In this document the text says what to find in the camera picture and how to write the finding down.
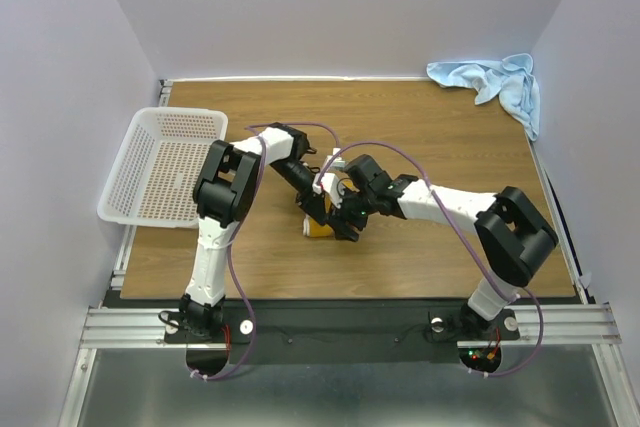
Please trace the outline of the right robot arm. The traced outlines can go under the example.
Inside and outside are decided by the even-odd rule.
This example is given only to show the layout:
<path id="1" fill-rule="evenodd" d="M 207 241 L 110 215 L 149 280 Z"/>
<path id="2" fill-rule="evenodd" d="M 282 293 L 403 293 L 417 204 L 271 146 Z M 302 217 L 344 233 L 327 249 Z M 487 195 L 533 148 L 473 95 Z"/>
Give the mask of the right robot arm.
<path id="1" fill-rule="evenodd" d="M 558 245 L 553 227 L 516 188 L 476 193 L 428 183 L 417 176 L 396 178 L 369 155 L 344 166 L 353 187 L 341 187 L 325 169 L 316 175 L 313 190 L 331 201 L 327 223 L 364 229 L 372 214 L 421 220 L 450 226 L 480 264 L 483 278 L 461 308 L 460 325 L 472 337 L 482 337 L 496 325 L 503 309 L 516 300 Z"/>

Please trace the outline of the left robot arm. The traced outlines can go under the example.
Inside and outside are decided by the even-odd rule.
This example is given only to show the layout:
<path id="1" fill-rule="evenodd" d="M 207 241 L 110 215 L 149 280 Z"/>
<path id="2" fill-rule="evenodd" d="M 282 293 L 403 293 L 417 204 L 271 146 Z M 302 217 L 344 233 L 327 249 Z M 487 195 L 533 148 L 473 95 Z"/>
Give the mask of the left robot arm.
<path id="1" fill-rule="evenodd" d="M 300 126 L 275 122 L 236 144 L 216 140 L 210 145 L 193 189 L 198 216 L 194 267 L 172 326 L 202 341 L 228 331 L 222 313 L 228 249 L 249 213 L 266 167 L 296 190 L 296 204 L 307 217 L 327 224 L 324 195 L 313 187 L 318 170 L 303 161 L 316 150 Z"/>

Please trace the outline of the light blue towel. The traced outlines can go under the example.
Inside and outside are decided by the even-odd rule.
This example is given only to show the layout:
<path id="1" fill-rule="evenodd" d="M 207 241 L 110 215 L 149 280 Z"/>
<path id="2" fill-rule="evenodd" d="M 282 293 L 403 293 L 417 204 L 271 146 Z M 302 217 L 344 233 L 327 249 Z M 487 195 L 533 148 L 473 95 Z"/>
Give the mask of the light blue towel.
<path id="1" fill-rule="evenodd" d="M 510 55 L 501 60 L 431 62 L 428 78 L 442 88 L 474 90 L 476 105 L 497 98 L 503 110 L 518 121 L 530 141 L 540 132 L 540 87 L 533 75 L 530 54 Z"/>

